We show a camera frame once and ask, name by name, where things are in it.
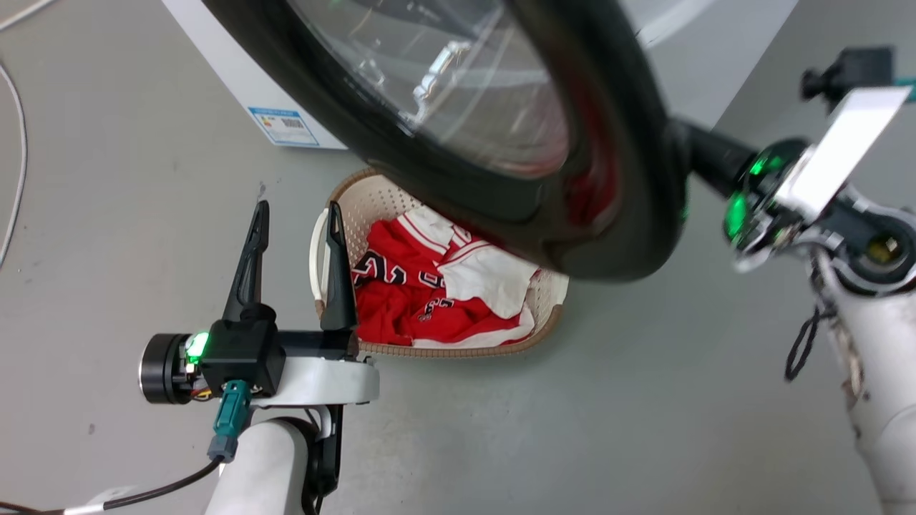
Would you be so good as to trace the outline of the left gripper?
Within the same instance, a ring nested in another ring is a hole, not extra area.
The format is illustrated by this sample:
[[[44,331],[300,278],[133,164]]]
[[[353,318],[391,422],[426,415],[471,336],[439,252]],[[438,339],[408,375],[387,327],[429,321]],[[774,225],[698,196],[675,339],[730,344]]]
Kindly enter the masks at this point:
[[[233,275],[223,320],[268,320],[277,313],[262,303],[263,258],[271,234],[271,206],[256,203]],[[255,396],[254,408],[311,408],[365,404],[379,397],[379,371],[356,358],[353,333],[358,325],[356,294],[349,263],[346,228],[339,203],[330,202],[325,244],[329,250],[327,300],[321,329],[278,330],[277,341],[286,353],[277,394]],[[200,359],[209,330],[181,335],[158,333],[142,352],[140,390],[151,404],[186,404],[209,389]]]

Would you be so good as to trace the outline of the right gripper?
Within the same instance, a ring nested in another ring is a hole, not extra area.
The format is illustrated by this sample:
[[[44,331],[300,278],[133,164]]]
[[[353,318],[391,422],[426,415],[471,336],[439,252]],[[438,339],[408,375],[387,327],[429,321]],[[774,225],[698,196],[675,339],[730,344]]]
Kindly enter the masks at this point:
[[[773,200],[783,176],[812,143],[787,138],[758,153],[745,142],[688,120],[675,119],[674,124],[691,172],[721,197],[729,197],[723,231],[736,271],[749,273],[777,255],[814,248],[829,256],[833,268],[840,268],[848,253],[834,207],[839,192],[813,222]]]

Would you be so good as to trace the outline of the black round washing machine door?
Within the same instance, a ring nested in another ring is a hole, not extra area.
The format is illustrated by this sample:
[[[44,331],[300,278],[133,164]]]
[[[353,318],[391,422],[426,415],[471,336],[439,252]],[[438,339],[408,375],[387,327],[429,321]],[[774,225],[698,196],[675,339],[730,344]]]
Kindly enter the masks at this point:
[[[575,278],[671,256],[686,166],[618,0],[203,0],[284,92],[445,218]]]

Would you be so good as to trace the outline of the white washing machine body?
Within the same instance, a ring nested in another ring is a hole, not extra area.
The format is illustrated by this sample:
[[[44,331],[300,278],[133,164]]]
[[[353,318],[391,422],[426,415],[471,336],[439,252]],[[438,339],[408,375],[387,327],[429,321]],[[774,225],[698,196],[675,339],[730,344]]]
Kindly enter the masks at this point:
[[[206,9],[203,0],[162,2],[254,123],[248,107],[296,110],[321,144],[301,149],[344,149],[341,141],[268,77]],[[798,0],[620,2],[650,55],[654,73],[673,111],[712,127],[749,78]]]

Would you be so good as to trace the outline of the red basketball jersey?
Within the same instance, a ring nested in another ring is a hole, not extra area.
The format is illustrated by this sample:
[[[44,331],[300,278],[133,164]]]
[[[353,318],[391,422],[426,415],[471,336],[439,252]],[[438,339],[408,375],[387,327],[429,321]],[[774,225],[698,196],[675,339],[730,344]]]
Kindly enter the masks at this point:
[[[478,349],[508,345],[533,332],[526,298],[520,313],[503,319],[477,298],[447,296],[439,264],[459,248],[485,240],[432,209],[416,207],[376,221],[366,240],[366,253],[352,267],[360,339],[408,348]]]

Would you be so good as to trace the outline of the beige perforated laundry basket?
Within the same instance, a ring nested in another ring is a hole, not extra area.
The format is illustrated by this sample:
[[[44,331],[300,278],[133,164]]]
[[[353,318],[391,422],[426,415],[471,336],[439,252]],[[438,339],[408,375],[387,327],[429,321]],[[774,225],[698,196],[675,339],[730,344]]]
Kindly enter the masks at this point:
[[[341,208],[343,230],[352,260],[366,251],[366,235],[376,220],[391,219],[403,214],[421,202],[408,192],[394,185],[378,170],[367,167],[347,177],[331,193],[328,202],[336,202]],[[308,246],[308,279],[315,300],[315,309],[321,318],[327,304],[329,284],[329,251],[325,250],[325,234],[328,210],[324,209],[312,230]],[[529,303],[534,320],[533,332],[520,342],[501,345],[497,348],[406,348],[406,346],[382,345],[360,341],[360,351],[369,355],[389,355],[400,358],[418,359],[468,359],[494,358],[520,354],[539,345],[552,336],[562,320],[564,301],[567,296],[569,277],[549,270],[541,270],[531,280],[526,301]]]

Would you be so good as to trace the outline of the blue white energy label sticker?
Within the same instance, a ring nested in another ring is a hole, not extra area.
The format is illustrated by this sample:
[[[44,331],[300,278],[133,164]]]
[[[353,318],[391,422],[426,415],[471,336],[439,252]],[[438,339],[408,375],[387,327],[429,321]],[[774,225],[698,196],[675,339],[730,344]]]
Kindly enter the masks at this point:
[[[277,146],[321,146],[301,114],[296,110],[248,107],[248,111],[266,137]]]

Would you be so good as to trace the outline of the white garment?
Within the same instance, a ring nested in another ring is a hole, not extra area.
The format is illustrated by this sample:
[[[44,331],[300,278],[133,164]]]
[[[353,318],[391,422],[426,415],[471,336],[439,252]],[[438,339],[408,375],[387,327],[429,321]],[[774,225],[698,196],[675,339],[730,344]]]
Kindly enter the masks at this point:
[[[538,270],[538,266],[481,240],[459,248],[437,267],[449,298],[477,298],[503,319],[521,312],[531,278]]]

